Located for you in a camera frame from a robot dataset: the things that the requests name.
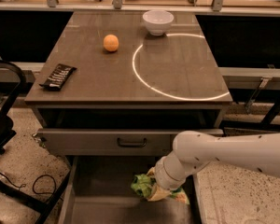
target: black handle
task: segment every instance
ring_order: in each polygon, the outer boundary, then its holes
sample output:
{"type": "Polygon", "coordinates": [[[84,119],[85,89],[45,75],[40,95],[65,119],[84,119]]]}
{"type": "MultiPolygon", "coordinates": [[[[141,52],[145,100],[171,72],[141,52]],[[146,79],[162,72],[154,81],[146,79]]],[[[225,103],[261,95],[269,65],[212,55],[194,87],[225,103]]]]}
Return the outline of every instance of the black handle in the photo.
{"type": "Polygon", "coordinates": [[[146,144],[146,138],[144,138],[142,142],[123,142],[120,138],[118,138],[119,147],[144,147],[146,144]]]}

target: white robotic arm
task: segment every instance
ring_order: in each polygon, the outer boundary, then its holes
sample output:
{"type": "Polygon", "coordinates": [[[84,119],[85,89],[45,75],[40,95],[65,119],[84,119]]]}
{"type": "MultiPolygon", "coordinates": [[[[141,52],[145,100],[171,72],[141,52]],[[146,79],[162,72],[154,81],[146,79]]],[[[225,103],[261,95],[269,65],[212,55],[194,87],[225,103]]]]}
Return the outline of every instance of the white robotic arm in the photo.
{"type": "Polygon", "coordinates": [[[280,133],[232,137],[179,133],[173,151],[156,163],[156,181],[163,189],[175,190],[210,161],[280,177],[280,133]]]}

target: desk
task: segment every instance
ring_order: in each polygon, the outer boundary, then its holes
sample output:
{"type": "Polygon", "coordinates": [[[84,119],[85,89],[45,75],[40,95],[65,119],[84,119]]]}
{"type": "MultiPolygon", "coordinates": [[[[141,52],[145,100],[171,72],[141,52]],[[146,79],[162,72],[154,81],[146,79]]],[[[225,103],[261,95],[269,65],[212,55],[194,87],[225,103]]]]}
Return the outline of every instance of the desk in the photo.
{"type": "Polygon", "coordinates": [[[38,133],[46,148],[80,156],[60,223],[81,223],[82,217],[163,223],[164,215],[168,223],[193,223],[187,206],[141,202],[129,185],[134,172],[170,152],[180,131],[218,127],[231,96],[193,14],[175,12],[164,36],[150,35],[141,14],[74,12],[25,99],[43,126],[38,133]],[[104,51],[108,34],[119,38],[117,52],[104,51]],[[57,63],[77,70],[61,91],[44,91],[38,84],[57,63]],[[84,175],[77,175],[78,167],[84,175]]]}

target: speckled floor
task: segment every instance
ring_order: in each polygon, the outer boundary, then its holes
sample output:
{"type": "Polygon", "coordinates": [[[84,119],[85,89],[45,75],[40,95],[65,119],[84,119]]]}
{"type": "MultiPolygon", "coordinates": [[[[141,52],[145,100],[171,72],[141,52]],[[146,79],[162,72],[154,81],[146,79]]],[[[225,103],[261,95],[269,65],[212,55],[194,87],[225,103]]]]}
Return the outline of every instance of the speckled floor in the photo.
{"type": "MultiPolygon", "coordinates": [[[[252,114],[247,115],[243,105],[235,105],[226,117],[262,120],[268,108],[256,105],[252,114]]],[[[48,154],[35,142],[32,134],[40,124],[29,108],[14,107],[10,116],[17,135],[6,145],[6,153],[0,156],[0,171],[16,185],[25,184],[21,188],[23,192],[44,201],[49,195],[36,195],[32,191],[35,180],[41,175],[51,175],[58,186],[68,167],[62,158],[48,154]]],[[[280,116],[274,122],[280,122],[280,116]]],[[[255,133],[229,132],[234,135],[255,133]]],[[[206,224],[280,224],[280,179],[217,162],[200,171],[197,180],[206,224]]],[[[37,191],[51,192],[53,182],[42,178],[35,187],[37,191]]],[[[61,206],[62,201],[59,201],[46,223],[57,223],[61,206]]],[[[0,224],[31,224],[37,218],[37,212],[0,193],[0,224]]]]}

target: black chair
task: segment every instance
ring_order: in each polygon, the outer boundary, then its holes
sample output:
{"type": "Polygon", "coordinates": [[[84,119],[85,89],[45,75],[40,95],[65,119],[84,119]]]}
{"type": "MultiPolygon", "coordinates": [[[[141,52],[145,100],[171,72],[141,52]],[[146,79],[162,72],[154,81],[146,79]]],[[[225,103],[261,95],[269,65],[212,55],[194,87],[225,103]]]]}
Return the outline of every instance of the black chair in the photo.
{"type": "MultiPolygon", "coordinates": [[[[16,134],[16,132],[13,131],[13,121],[7,113],[19,96],[21,89],[25,86],[26,78],[22,70],[13,63],[0,60],[0,69],[7,69],[14,72],[20,80],[0,108],[0,154],[3,154],[4,145],[16,134]]],[[[43,203],[38,199],[21,192],[19,189],[14,189],[13,187],[3,183],[1,180],[0,191],[9,197],[17,199],[21,202],[21,204],[25,204],[40,213],[40,217],[36,223],[44,223],[49,213],[63,194],[68,182],[68,177],[69,174],[63,180],[58,189],[52,194],[48,203],[43,203]]]]}

